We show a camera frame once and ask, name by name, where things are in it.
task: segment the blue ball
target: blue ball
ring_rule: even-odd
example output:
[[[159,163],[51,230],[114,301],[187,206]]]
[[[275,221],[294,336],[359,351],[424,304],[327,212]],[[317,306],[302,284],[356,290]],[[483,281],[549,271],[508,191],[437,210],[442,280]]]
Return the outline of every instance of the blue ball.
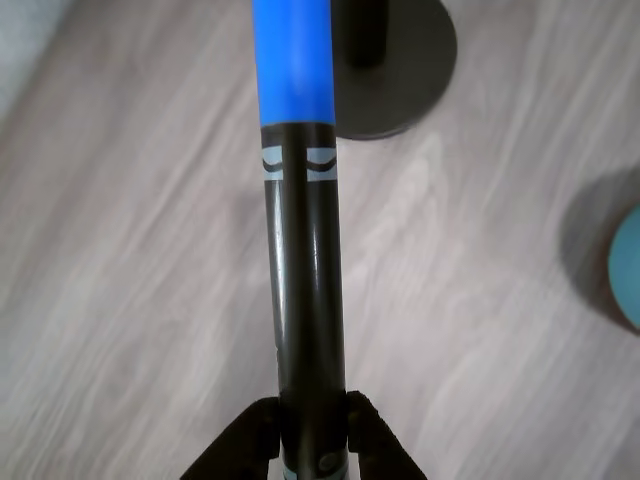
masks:
[[[622,312],[640,329],[640,205],[625,219],[613,239],[609,281]]]

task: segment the metal rod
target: metal rod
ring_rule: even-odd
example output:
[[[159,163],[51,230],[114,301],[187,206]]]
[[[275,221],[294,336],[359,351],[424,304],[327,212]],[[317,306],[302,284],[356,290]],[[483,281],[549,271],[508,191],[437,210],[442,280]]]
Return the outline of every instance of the metal rod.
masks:
[[[372,68],[384,62],[387,52],[389,0],[333,0],[334,18],[340,24],[345,60],[354,68]]]
[[[330,0],[254,0],[285,478],[345,478]]]

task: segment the black stand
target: black stand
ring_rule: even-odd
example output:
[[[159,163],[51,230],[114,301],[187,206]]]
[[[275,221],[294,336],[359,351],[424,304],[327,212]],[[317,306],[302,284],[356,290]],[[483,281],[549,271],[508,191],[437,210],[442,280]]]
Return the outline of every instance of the black stand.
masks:
[[[332,30],[339,137],[402,132],[449,85],[457,42],[439,0],[332,0]]]

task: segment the blue tube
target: blue tube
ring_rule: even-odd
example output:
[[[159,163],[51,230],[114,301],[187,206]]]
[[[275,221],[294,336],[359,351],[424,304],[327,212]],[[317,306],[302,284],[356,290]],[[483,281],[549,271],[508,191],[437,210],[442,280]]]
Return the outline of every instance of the blue tube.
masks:
[[[335,125],[330,0],[253,0],[261,126]]]

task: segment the wood grain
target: wood grain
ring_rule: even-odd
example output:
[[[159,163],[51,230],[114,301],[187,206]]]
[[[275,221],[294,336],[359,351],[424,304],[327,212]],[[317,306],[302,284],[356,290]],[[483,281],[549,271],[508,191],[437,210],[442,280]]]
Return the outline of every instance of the wood grain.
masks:
[[[597,305],[640,3],[446,4],[445,98],[339,145],[349,386],[431,479],[638,478],[639,339]],[[255,90],[248,1],[65,20],[0,139],[0,477],[176,478],[275,393]]]

